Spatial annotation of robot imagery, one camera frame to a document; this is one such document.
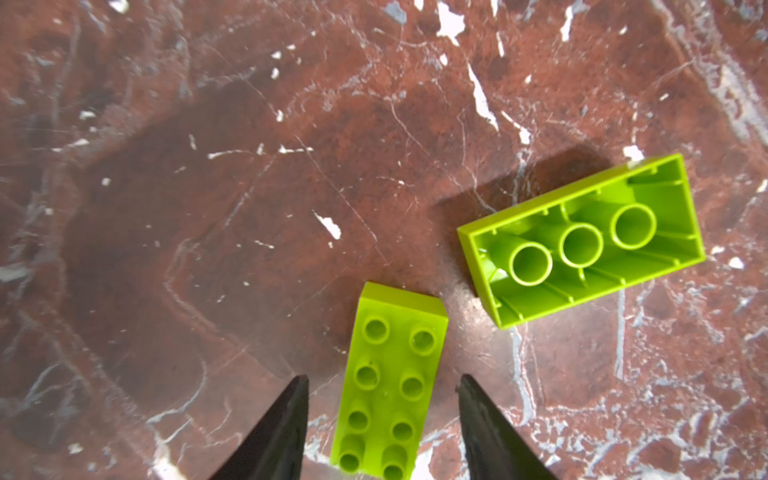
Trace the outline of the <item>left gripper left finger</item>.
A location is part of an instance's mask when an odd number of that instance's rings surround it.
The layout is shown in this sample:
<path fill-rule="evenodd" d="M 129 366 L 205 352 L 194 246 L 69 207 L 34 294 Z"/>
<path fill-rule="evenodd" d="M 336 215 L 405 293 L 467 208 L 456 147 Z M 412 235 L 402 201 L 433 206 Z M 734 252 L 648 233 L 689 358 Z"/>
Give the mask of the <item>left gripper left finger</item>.
<path fill-rule="evenodd" d="M 308 411 L 309 379 L 297 375 L 211 479 L 299 479 Z"/>

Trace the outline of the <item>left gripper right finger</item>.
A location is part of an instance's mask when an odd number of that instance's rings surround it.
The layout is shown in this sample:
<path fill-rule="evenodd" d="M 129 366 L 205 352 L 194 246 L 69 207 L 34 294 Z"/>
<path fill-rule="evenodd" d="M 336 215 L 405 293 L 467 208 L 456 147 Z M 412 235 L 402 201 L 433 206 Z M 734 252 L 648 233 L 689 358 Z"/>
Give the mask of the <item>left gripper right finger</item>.
<path fill-rule="evenodd" d="M 556 479 L 471 375 L 461 376 L 457 394 L 472 480 Z"/>

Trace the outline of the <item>green brick bottom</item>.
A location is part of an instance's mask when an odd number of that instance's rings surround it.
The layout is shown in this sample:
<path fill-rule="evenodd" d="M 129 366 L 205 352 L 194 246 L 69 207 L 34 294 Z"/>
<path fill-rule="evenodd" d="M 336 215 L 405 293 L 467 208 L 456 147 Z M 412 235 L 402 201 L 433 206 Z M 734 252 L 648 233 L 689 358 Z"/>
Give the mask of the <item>green brick bottom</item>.
<path fill-rule="evenodd" d="M 364 285 L 331 454 L 342 472 L 411 477 L 448 325 L 436 297 Z"/>

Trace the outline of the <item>green brick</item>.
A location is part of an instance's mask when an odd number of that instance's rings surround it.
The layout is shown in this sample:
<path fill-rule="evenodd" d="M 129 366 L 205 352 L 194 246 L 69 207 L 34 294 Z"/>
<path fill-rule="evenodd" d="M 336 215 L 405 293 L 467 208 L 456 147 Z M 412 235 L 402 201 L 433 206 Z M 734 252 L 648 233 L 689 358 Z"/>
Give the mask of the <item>green brick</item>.
<path fill-rule="evenodd" d="M 364 285 L 331 454 L 342 472 L 411 477 L 448 325 L 436 297 Z"/>
<path fill-rule="evenodd" d="M 680 154 L 612 167 L 457 234 L 477 295 L 500 329 L 706 258 Z"/>

